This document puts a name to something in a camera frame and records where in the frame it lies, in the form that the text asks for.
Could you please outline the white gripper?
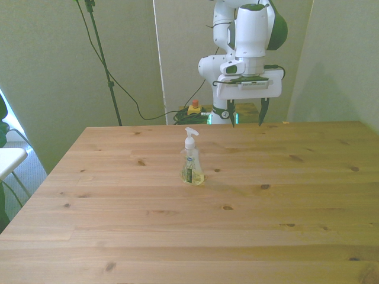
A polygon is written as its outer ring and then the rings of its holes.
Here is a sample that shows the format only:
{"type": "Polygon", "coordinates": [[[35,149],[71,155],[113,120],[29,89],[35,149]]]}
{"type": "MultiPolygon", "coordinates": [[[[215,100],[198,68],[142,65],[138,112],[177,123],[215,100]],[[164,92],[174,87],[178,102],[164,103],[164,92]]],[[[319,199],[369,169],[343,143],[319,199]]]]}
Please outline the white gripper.
{"type": "Polygon", "coordinates": [[[232,99],[261,98],[259,126],[262,125],[269,107],[269,98],[279,97],[282,91],[282,70],[269,70],[262,75],[220,75],[215,81],[216,97],[227,100],[227,111],[235,127],[235,101],[232,99]]]}

